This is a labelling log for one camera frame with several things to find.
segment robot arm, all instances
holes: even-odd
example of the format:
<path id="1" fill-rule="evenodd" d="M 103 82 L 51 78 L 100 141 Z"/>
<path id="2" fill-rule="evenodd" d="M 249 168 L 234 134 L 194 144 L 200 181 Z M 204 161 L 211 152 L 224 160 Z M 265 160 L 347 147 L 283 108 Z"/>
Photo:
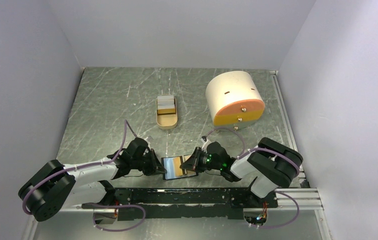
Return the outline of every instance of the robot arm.
<path id="1" fill-rule="evenodd" d="M 111 162 L 110 159 L 116 154 L 117 152 L 92 162 L 96 163 L 93 166 L 81 169 L 79 166 L 87 163 L 63 165 L 58 160 L 51 160 L 22 186 L 18 195 L 23 200 L 27 193 L 45 178 L 64 169 L 75 169 L 53 177 L 28 198 L 25 203 L 27 208 L 35 219 L 41 222 L 51 218 L 62 207 L 89 202 L 112 205 L 115 200 L 115 188 L 108 180 L 125 176 L 131 169 L 142 171 L 146 176 L 166 173 L 155 151 L 141 138 L 132 140 L 121 155 Z"/>
<path id="2" fill-rule="evenodd" d="M 207 144 L 206 137 L 202 139 L 204 146 L 195 148 L 181 168 L 199 173 L 219 170 L 221 176 L 230 182 L 240 181 L 256 172 L 257 177 L 251 183 L 250 191 L 260 198 L 277 187 L 288 188 L 299 174 L 303 161 L 298 152 L 267 137 L 261 139 L 253 151 L 248 151 L 238 159 L 230 157 L 218 142 Z"/>

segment marble tabletop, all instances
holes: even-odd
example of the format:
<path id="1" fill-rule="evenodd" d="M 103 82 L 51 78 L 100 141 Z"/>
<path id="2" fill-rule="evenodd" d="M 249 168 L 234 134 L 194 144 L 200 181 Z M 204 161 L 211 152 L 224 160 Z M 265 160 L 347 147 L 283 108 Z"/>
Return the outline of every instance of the marble tabletop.
<path id="1" fill-rule="evenodd" d="M 140 138 L 153 138 L 150 144 L 159 159 L 191 154 L 195 147 L 202 145 L 200 137 L 213 128 L 205 98 L 208 82 L 221 73 L 235 70 L 252 76 L 266 106 L 258 121 L 238 131 L 247 147 L 256 146 L 263 137 L 289 146 L 281 106 L 267 70 L 87 67 L 57 159 L 64 164 L 79 164 L 114 153 L 123 138 L 125 119 Z M 156 124 L 155 100 L 161 94 L 173 94 L 177 99 L 178 125 L 174 129 L 161 130 Z M 127 132 L 124 146 L 132 139 L 133 135 Z M 242 143 L 231 132 L 215 132 L 210 140 L 218 141 L 234 157 L 242 150 Z M 140 174 L 132 170 L 129 176 Z M 228 182 L 222 176 L 200 173 L 196 177 L 168 181 L 162 175 L 121 177 L 111 183 L 129 188 L 247 187 L 254 177 L 251 174 L 239 182 Z M 299 180 L 294 179 L 291 187 L 299 186 Z"/>

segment table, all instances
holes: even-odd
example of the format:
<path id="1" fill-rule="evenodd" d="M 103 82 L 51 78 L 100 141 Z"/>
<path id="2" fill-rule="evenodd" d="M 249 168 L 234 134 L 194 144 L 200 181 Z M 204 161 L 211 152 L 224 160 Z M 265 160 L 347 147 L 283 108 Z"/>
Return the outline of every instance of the table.
<path id="1" fill-rule="evenodd" d="M 281 100 L 268 70 L 87 67 L 57 159 L 65 164 L 79 164 L 114 153 L 122 141 L 124 119 L 140 138 L 153 138 L 151 147 L 158 159 L 191 154 L 196 146 L 202 145 L 200 137 L 213 128 L 205 98 L 208 82 L 221 73 L 235 70 L 252 76 L 266 106 L 258 121 L 238 131 L 247 147 L 253 148 L 263 137 L 290 146 Z M 178 125 L 174 129 L 161 130 L 156 124 L 155 100 L 161 94 L 173 94 L 177 99 Z M 132 139 L 128 133 L 124 146 Z M 241 142 L 231 132 L 213 133 L 210 139 L 218 141 L 233 157 L 242 149 Z M 140 172 L 132 170 L 129 175 L 138 176 Z M 122 177 L 111 183 L 114 187 L 129 188 L 247 187 L 254 178 L 250 174 L 239 182 L 228 182 L 221 176 L 200 173 L 196 177 L 168 181 L 162 175 Z M 303 180 L 295 178 L 291 187 L 299 188 Z"/>

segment gray wall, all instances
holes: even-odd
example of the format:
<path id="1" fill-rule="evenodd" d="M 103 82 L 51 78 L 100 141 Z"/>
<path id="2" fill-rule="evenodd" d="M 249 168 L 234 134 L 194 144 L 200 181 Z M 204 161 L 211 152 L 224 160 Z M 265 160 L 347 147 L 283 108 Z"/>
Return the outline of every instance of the gray wall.
<path id="1" fill-rule="evenodd" d="M 378 239 L 378 0 L 319 0 L 279 80 L 334 239 Z"/>
<path id="2" fill-rule="evenodd" d="M 16 240 L 17 192 L 56 157 L 81 68 L 46 1 L 12 2 L 0 1 L 0 239 Z"/>
<path id="3" fill-rule="evenodd" d="M 82 66 L 280 67 L 315 0 L 49 0 Z"/>

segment white wall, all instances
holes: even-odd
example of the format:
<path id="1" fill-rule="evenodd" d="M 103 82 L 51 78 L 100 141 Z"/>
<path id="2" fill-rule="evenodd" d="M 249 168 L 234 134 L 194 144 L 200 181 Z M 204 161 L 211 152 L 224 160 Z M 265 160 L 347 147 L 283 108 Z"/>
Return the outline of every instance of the white wall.
<path id="1" fill-rule="evenodd" d="M 279 80 L 334 239 L 378 239 L 378 0 L 318 0 Z"/>
<path id="2" fill-rule="evenodd" d="M 21 239 L 19 188 L 55 159 L 81 76 L 43 0 L 0 0 L 0 240 Z"/>
<path id="3" fill-rule="evenodd" d="M 82 66 L 280 67 L 315 0 L 49 0 Z"/>

